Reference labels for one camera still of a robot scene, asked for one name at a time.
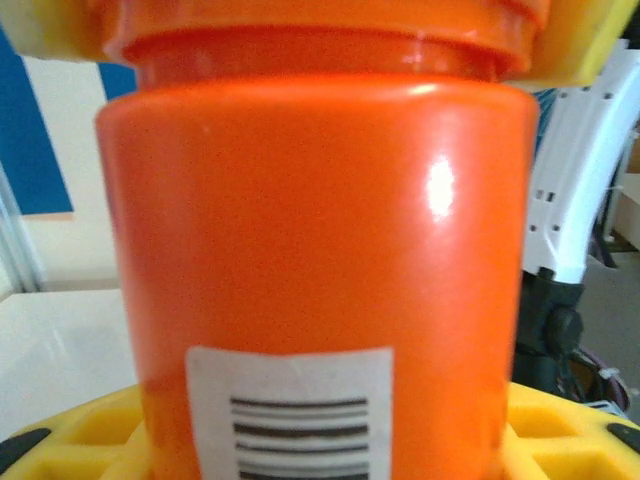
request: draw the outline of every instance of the black knob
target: black knob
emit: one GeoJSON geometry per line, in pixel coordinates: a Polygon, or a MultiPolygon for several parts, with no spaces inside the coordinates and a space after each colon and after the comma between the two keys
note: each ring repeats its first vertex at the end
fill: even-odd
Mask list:
{"type": "Polygon", "coordinates": [[[584,326],[575,310],[559,307],[551,312],[544,329],[547,350],[552,355],[568,355],[580,345],[584,326]]]}

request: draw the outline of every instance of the orange plastic jar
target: orange plastic jar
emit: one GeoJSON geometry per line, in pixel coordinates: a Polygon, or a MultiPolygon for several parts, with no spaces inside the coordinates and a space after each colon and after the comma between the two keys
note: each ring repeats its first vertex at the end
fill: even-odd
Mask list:
{"type": "Polygon", "coordinates": [[[157,480],[500,478],[545,5],[451,3],[95,3],[157,480]]]}

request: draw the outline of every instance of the barcode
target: barcode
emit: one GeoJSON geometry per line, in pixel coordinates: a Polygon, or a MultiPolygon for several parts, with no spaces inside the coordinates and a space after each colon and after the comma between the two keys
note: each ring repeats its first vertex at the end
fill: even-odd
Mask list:
{"type": "Polygon", "coordinates": [[[186,360],[202,480],[391,479],[390,349],[186,360]]]}
{"type": "Polygon", "coordinates": [[[369,480],[366,397],[230,404],[238,478],[369,480]]]}

